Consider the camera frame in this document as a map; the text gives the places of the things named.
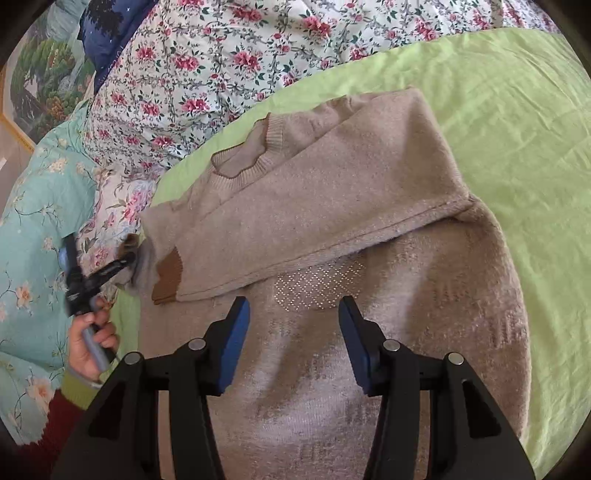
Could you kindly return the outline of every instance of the floral bedding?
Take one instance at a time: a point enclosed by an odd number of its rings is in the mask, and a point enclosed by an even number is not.
[[[160,0],[98,92],[83,142],[99,165],[159,176],[303,77],[499,27],[557,31],[534,0]]]
[[[97,167],[95,178],[98,187],[93,213],[76,242],[85,275],[112,262],[127,235],[139,231],[139,214],[150,205],[157,185],[155,179],[129,178],[109,168]],[[103,286],[107,304],[115,301],[116,294],[114,281]]]
[[[61,239],[88,220],[95,165],[80,142],[86,105],[37,145],[0,217],[0,419],[38,440],[67,361]]]

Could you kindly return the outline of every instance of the metal screw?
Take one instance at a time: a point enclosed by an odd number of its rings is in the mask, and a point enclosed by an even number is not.
[[[464,363],[464,357],[457,352],[452,352],[447,356],[447,359],[454,365],[461,365]]]
[[[202,338],[194,338],[189,342],[189,348],[196,352],[197,350],[203,350],[205,348],[205,340]]]
[[[123,359],[126,364],[128,365],[135,365],[137,362],[141,360],[142,356],[138,352],[131,352],[125,355]]]
[[[384,342],[384,348],[388,352],[398,352],[400,350],[400,342],[397,340],[386,340]]]

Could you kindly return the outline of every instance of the sleeve cuff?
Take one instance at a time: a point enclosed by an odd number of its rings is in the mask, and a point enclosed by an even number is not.
[[[61,382],[61,394],[76,407],[86,410],[95,399],[97,392],[98,389],[78,379],[66,369],[64,380]]]

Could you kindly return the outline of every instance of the turquoise floral blanket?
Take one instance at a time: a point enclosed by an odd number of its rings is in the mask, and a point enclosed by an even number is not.
[[[81,104],[41,140],[0,218],[0,418],[17,443],[41,437],[66,363],[57,253],[95,199],[94,163],[80,142],[86,110]]]

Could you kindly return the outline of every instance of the beige sweater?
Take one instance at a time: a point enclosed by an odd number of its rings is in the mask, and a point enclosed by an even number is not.
[[[518,277],[419,91],[272,114],[142,221],[146,356],[251,302],[234,383],[210,401],[229,480],[363,476],[379,399],[355,384],[335,308],[347,294],[415,352],[463,353],[518,433],[527,421]]]

